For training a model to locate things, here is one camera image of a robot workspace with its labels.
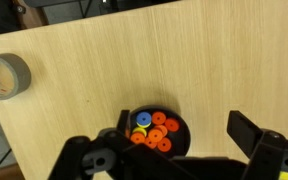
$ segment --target gray tape roll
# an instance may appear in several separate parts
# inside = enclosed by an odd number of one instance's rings
[[[0,100],[9,99],[31,84],[27,64],[14,54],[0,54]]]

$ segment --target blue disc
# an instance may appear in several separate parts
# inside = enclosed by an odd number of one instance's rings
[[[142,126],[147,126],[152,122],[150,113],[141,112],[136,116],[136,122]]]

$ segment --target orange disc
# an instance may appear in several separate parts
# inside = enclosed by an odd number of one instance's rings
[[[135,144],[144,143],[145,142],[145,136],[139,132],[133,133],[131,136],[131,141]]]
[[[145,144],[146,144],[146,146],[148,146],[151,149],[154,149],[157,146],[157,143],[151,141],[151,139],[148,137],[145,139]]]
[[[152,122],[156,125],[161,125],[165,122],[166,116],[164,113],[157,111],[152,115]]]
[[[168,152],[172,148],[172,142],[168,138],[163,138],[160,142],[157,143],[157,148],[161,152]]]
[[[167,132],[168,132],[168,131],[167,131],[167,128],[166,128],[165,126],[163,126],[163,125],[158,125],[158,126],[155,126],[154,128],[161,130],[162,133],[163,133],[163,137],[165,137],[165,136],[167,135]]]
[[[161,130],[153,128],[148,132],[148,138],[150,138],[152,142],[159,142],[163,138],[163,133]]]
[[[169,131],[176,132],[180,128],[180,124],[179,124],[179,122],[176,119],[168,118],[165,121],[165,127]]]

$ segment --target wooden table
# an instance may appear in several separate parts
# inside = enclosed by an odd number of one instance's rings
[[[246,161],[226,134],[230,110],[288,138],[288,1],[183,0],[0,35],[6,52],[32,72],[0,101],[29,180],[48,177],[67,138],[94,139],[147,104],[181,114],[192,156]]]

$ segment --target roll of tape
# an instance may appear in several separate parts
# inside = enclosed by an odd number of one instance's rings
[[[9,99],[31,84],[27,64],[14,54],[0,54],[0,100]]]

